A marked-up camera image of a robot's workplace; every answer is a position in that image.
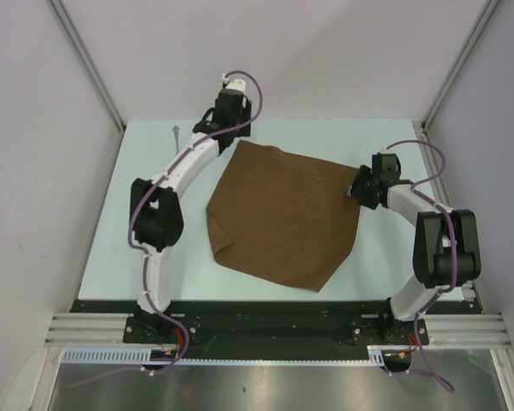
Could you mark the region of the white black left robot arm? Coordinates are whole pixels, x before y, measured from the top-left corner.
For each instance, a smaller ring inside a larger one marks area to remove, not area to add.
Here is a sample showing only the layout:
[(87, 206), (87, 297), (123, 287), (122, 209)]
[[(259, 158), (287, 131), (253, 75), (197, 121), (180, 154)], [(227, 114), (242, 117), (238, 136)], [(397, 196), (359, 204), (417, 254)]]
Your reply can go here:
[(235, 139), (249, 137), (261, 113), (263, 94), (257, 80), (242, 70), (222, 75), (213, 107), (192, 128), (185, 146), (149, 180), (135, 179), (130, 189), (128, 245), (143, 258), (140, 310), (147, 315), (143, 333), (160, 343), (179, 323), (165, 314), (171, 303), (162, 267), (184, 230), (181, 199), (196, 177)]

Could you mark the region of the brown cloth napkin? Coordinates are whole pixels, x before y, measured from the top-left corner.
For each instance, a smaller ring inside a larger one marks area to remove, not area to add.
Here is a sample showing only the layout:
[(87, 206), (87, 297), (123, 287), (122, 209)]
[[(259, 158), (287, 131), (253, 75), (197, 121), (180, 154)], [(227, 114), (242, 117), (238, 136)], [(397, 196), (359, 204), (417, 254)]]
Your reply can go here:
[(242, 141), (206, 206), (215, 261), (283, 286), (320, 291), (350, 255), (360, 206), (354, 167)]

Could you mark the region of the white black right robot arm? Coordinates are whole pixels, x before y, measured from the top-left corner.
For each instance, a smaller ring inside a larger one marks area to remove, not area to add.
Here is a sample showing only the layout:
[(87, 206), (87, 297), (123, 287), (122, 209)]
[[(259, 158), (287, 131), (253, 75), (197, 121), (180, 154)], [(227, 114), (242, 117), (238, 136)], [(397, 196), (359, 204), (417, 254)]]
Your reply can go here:
[(409, 333), (408, 322), (425, 313), (443, 294), (481, 275), (481, 250), (475, 214), (439, 203), (401, 178), (394, 153), (377, 152), (369, 166), (359, 168), (346, 194), (360, 206), (382, 206), (403, 217), (415, 229), (413, 275), (386, 300), (378, 322), (380, 337), (399, 343)]

